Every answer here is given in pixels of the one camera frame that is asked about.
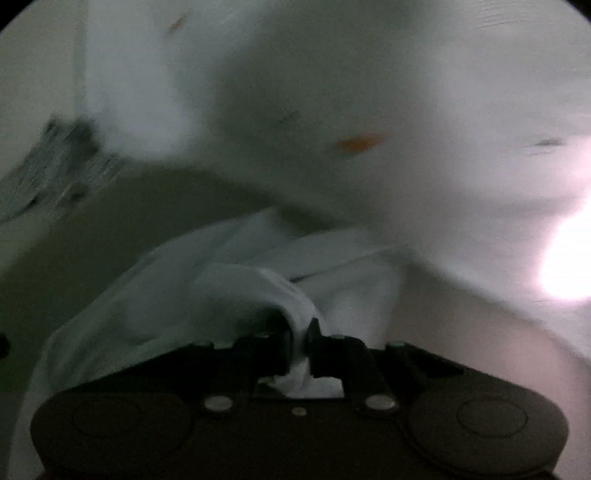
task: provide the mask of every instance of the white surface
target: white surface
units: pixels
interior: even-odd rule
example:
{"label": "white surface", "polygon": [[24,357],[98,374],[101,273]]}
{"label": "white surface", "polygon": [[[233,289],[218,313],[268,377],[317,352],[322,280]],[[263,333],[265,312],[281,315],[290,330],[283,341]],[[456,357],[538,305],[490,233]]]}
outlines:
{"label": "white surface", "polygon": [[372,221],[591,358],[540,281],[591,184],[590,57],[562,0],[90,0],[86,109],[112,148]]}
{"label": "white surface", "polygon": [[[0,177],[38,141],[52,115],[73,118],[75,45],[85,0],[37,0],[0,32]],[[0,225],[0,272],[38,241],[57,212]]]}
{"label": "white surface", "polygon": [[[400,289],[399,273],[380,256],[388,249],[353,230],[298,238],[273,210],[157,248],[44,345],[12,438],[8,479],[43,473],[28,426],[56,392],[192,342],[229,346],[260,333],[256,313],[270,306],[288,319],[296,352],[290,374],[271,385],[295,398],[342,395],[340,381],[309,376],[303,338],[317,317],[325,335],[385,343]],[[293,277],[306,278],[293,284]]]}

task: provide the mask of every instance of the white fabric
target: white fabric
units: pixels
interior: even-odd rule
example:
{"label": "white fabric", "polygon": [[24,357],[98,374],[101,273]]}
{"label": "white fabric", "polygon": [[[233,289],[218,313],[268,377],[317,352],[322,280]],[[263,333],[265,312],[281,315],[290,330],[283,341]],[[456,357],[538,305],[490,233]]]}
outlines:
{"label": "white fabric", "polygon": [[273,210],[157,248],[44,345],[15,427],[8,479],[42,473],[28,427],[56,392],[192,342],[229,346],[260,332],[256,313],[269,306],[285,313],[296,342],[291,373],[271,385],[291,397],[342,395],[340,381],[309,376],[303,335],[317,317],[325,334],[383,345],[400,287],[386,250],[356,230],[299,238]]}
{"label": "white fabric", "polygon": [[589,195],[589,58],[563,0],[89,0],[86,112],[115,150],[371,220],[591,358],[540,281]]}

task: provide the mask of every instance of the crumpled towel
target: crumpled towel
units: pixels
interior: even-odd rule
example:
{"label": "crumpled towel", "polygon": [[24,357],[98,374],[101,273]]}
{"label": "crumpled towel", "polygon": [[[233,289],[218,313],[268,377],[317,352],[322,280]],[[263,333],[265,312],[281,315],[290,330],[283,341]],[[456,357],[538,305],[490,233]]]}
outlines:
{"label": "crumpled towel", "polygon": [[270,385],[291,397],[337,397],[340,381],[313,379],[301,351],[317,317],[324,334],[383,345],[400,275],[354,229],[301,237],[274,210],[224,221],[144,256],[43,347],[16,423],[8,479],[43,472],[29,435],[36,409],[55,393],[181,346],[216,347],[260,331],[256,313],[286,315],[298,352],[289,375]]}

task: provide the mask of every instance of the orange speck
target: orange speck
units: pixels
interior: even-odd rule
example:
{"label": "orange speck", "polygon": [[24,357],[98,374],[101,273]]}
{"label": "orange speck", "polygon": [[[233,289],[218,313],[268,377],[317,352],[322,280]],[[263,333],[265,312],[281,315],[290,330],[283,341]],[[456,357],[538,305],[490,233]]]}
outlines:
{"label": "orange speck", "polygon": [[349,154],[362,153],[377,147],[385,142],[387,136],[384,134],[365,134],[349,138],[336,143],[339,150]]}

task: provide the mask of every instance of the bright light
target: bright light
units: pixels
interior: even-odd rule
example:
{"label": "bright light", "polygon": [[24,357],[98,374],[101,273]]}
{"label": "bright light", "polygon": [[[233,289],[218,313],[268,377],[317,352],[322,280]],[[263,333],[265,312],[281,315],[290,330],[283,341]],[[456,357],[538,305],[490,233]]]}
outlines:
{"label": "bright light", "polygon": [[540,281],[558,299],[591,297],[591,199],[559,227],[546,252]]}

